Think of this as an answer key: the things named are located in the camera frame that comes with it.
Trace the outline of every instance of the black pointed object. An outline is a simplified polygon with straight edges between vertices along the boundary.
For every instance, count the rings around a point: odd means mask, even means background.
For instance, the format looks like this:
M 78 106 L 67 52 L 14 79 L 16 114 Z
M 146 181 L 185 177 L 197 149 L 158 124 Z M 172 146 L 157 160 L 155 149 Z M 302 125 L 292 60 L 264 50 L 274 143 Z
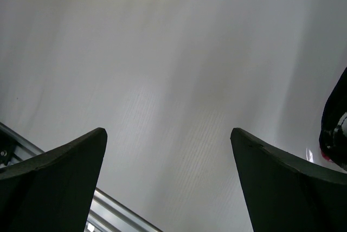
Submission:
M 84 231 L 106 142 L 97 128 L 0 169 L 0 231 Z
M 347 137 L 346 130 L 343 130 L 345 121 L 347 121 L 347 68 L 325 104 L 319 136 L 322 152 L 347 170 Z
M 231 136 L 254 232 L 347 231 L 347 175 L 235 128 Z

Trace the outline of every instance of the white floor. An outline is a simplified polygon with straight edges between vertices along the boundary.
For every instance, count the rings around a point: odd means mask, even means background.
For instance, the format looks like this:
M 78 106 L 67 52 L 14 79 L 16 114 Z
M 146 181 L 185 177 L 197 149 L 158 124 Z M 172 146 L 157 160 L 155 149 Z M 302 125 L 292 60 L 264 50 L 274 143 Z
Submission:
M 95 127 L 98 187 L 165 232 L 252 231 L 229 136 L 323 162 L 345 0 L 0 0 L 0 121 L 44 150 Z

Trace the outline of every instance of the white surface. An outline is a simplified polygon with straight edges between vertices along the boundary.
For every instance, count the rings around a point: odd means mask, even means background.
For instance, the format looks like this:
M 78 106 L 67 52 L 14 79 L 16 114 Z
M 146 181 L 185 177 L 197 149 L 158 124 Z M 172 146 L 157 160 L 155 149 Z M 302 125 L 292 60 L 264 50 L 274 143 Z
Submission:
M 0 0 L 0 121 L 44 150 L 102 126 L 101 190 L 165 232 L 251 231 L 231 130 L 320 163 L 346 18 L 345 0 Z

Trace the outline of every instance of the black object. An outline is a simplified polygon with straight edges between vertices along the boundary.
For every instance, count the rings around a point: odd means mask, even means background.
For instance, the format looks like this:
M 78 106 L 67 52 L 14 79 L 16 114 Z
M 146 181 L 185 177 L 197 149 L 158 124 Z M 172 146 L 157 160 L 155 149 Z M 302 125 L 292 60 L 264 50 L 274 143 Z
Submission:
M 347 175 L 239 128 L 231 141 L 254 232 L 347 231 Z
M 97 128 L 0 169 L 0 231 L 84 231 L 106 142 Z
M 325 104 L 319 137 L 323 154 L 347 170 L 347 137 L 343 130 L 345 121 L 347 121 L 347 68 Z
M 9 164 L 17 145 L 17 141 L 0 131 L 0 164 Z

